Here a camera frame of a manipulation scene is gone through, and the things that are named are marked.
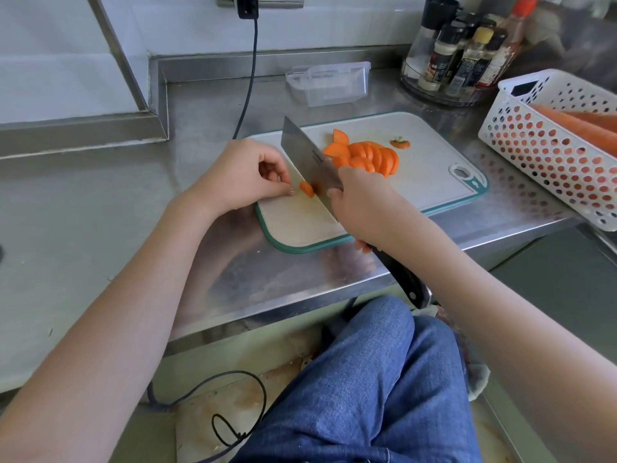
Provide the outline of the person's right hand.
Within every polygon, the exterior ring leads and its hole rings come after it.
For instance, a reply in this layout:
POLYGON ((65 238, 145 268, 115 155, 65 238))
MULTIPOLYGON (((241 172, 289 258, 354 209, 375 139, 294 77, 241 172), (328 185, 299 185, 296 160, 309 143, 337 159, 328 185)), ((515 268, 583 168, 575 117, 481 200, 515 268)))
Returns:
POLYGON ((334 215, 355 240, 355 248, 369 253, 392 234, 400 213, 406 213, 410 203, 398 194, 386 178, 359 168, 341 167, 338 177, 343 184, 342 202, 332 202, 334 215))

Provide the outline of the person's left hand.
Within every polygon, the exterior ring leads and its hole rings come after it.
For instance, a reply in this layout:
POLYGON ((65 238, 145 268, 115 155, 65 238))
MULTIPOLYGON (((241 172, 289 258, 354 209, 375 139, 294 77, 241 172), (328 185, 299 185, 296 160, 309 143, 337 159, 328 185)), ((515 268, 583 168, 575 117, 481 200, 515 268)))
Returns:
POLYGON ((210 168, 186 194, 213 218, 261 199, 263 182, 290 185, 289 170, 281 152, 250 138, 231 140, 210 168))

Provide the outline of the steel cleaver with black handle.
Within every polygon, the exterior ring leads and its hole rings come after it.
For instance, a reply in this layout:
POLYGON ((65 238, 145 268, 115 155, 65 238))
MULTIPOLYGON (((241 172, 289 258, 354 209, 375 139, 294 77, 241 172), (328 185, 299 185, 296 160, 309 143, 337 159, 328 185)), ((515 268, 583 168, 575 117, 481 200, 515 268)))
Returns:
MULTIPOLYGON (((326 192, 331 188, 343 188, 334 164, 288 116, 284 117, 281 146, 301 176, 313 187, 323 206, 331 215, 334 215, 326 192)), ((368 248, 387 268, 416 308, 428 307, 432 294, 414 273, 389 254, 373 246, 368 246, 368 248)))

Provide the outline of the person's left forearm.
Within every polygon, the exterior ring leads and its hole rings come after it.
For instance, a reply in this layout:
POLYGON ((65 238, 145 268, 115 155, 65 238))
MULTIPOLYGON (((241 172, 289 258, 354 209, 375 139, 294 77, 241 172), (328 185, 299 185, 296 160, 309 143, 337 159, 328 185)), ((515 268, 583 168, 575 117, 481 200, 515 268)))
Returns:
POLYGON ((0 463, 108 463, 165 351, 222 199, 186 191, 0 416, 0 463))

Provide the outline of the person's right forearm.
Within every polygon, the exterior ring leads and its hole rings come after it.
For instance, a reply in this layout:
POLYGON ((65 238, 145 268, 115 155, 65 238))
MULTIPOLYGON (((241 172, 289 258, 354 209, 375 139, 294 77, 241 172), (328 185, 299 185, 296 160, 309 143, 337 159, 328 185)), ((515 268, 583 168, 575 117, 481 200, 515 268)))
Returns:
POLYGON ((365 241, 416 273, 562 463, 617 463, 617 365, 486 272, 418 211, 365 241))

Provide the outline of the pile of orange carrot slices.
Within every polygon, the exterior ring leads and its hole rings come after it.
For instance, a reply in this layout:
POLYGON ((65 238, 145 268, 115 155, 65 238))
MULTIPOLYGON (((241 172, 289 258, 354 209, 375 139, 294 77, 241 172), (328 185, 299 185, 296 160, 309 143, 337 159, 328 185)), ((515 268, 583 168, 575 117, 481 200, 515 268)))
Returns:
POLYGON ((389 178, 400 166, 396 150, 375 141, 353 141, 343 130, 334 129, 322 151, 336 168, 359 168, 389 178))

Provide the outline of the white cutting board, green rim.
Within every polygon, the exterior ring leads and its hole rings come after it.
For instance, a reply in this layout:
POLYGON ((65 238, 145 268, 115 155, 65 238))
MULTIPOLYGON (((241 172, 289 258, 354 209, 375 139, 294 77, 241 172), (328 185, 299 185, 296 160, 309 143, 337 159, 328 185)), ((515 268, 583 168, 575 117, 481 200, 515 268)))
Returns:
MULTIPOLYGON (((352 142, 386 145, 397 137, 408 140, 410 148, 397 151, 398 169, 388 179, 398 194, 427 216, 464 205, 489 189, 480 170, 412 113, 391 112, 302 126, 320 149, 332 142, 334 129, 345 132, 352 142)), ((317 196, 309 198, 298 187, 293 196, 263 199, 254 209, 266 240, 289 254, 304 254, 352 239, 317 196)))

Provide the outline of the clear plastic container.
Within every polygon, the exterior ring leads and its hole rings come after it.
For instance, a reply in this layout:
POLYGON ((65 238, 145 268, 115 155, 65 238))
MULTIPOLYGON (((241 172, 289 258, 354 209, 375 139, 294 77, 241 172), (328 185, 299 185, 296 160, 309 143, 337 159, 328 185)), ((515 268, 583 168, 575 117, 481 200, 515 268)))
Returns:
POLYGON ((369 61, 298 67, 286 72, 287 84, 305 96, 309 107, 356 102, 368 95, 369 61))

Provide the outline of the round clear spice rack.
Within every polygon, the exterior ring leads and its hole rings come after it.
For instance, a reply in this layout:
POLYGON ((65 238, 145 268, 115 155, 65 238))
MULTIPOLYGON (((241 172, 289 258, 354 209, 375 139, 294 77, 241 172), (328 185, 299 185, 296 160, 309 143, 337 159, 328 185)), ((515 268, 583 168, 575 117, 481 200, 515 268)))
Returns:
POLYGON ((447 107, 474 107, 485 103, 492 103, 498 93, 498 87, 466 89, 462 95, 456 97, 447 95, 444 91, 446 86, 439 85, 436 91, 428 91, 419 86, 419 79, 428 66, 429 57, 421 55, 407 57, 400 70, 400 82, 402 86, 422 100, 433 102, 447 107))

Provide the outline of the spice bottle with dark label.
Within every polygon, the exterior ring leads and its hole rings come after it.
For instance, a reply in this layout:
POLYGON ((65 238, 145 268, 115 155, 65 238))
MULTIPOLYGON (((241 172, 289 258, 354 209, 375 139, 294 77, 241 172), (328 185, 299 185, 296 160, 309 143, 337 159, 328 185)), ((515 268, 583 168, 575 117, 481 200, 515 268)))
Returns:
POLYGON ((461 21, 444 24, 433 47, 428 66, 418 80, 419 88, 433 92, 439 89, 449 64, 458 51, 459 41, 467 30, 467 25, 461 21))

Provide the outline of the clear grinder with black cap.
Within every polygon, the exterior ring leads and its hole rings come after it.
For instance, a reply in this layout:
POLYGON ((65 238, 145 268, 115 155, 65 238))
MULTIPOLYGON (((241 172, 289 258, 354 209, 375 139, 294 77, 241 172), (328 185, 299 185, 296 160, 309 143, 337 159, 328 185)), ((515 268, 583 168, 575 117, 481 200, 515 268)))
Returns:
POLYGON ((421 77, 427 69, 441 28, 454 20, 459 7, 457 0, 425 0, 420 29, 402 65, 402 78, 415 80, 421 77))

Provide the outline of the spice bottle with yellow contents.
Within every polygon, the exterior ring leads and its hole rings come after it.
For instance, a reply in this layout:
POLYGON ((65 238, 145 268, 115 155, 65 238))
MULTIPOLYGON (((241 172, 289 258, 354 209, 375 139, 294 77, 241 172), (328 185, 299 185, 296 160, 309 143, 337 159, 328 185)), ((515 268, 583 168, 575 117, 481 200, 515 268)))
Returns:
POLYGON ((462 55, 452 81, 445 89, 445 94, 449 97, 459 97, 473 72, 474 67, 481 59, 486 44, 494 35, 494 30, 487 27, 479 27, 462 55))

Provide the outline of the person's blue jeans legs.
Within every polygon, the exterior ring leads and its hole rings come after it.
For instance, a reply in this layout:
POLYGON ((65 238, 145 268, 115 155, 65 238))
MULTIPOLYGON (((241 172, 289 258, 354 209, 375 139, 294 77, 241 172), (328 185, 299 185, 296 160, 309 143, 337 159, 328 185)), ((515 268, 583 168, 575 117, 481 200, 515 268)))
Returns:
POLYGON ((392 295, 355 312, 232 463, 481 463, 459 345, 392 295))

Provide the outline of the white perforated plastic basket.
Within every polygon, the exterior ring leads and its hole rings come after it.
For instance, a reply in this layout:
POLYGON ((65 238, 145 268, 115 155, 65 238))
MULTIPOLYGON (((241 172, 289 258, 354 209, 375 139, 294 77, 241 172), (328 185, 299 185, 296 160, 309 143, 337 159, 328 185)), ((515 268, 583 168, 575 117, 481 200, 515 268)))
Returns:
POLYGON ((617 158, 537 112, 617 114, 617 94, 557 69, 501 80, 479 138, 589 223, 617 232, 617 158))

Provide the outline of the red sauce bottle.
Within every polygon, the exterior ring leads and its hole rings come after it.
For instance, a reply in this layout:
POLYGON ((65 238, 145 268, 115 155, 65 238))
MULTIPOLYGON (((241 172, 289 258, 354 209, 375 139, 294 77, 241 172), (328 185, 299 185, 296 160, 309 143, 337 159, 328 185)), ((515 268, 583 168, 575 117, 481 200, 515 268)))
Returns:
POLYGON ((499 26, 507 31, 505 41, 484 72, 487 86, 497 85, 500 77, 517 56, 524 39, 526 23, 537 4, 537 0, 517 0, 505 21, 499 26))

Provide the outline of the long orange carrot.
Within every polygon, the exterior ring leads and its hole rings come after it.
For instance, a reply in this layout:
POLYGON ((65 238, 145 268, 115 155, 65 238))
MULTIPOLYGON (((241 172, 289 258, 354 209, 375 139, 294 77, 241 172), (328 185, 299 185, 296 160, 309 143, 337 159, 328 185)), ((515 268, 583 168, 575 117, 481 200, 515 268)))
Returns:
POLYGON ((566 114, 609 132, 617 133, 617 114, 593 112, 567 112, 566 114))
POLYGON ((543 105, 531 105, 531 107, 551 121, 559 124, 564 129, 572 132, 577 137, 584 139, 598 149, 617 158, 617 133, 609 132, 598 126, 569 116, 566 112, 560 112, 543 105))

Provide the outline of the metal wall pipe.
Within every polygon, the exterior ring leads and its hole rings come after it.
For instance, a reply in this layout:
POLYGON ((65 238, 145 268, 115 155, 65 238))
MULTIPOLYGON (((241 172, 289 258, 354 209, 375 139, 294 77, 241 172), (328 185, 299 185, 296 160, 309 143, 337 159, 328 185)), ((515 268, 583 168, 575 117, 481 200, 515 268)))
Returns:
POLYGON ((99 29, 109 47, 110 53, 115 60, 120 73, 127 85, 129 92, 135 102, 135 106, 140 112, 146 111, 148 105, 144 99, 141 88, 138 85, 138 81, 135 78, 133 70, 130 67, 129 61, 124 53, 119 39, 113 30, 112 23, 105 11, 101 0, 87 0, 94 17, 99 25, 99 29))

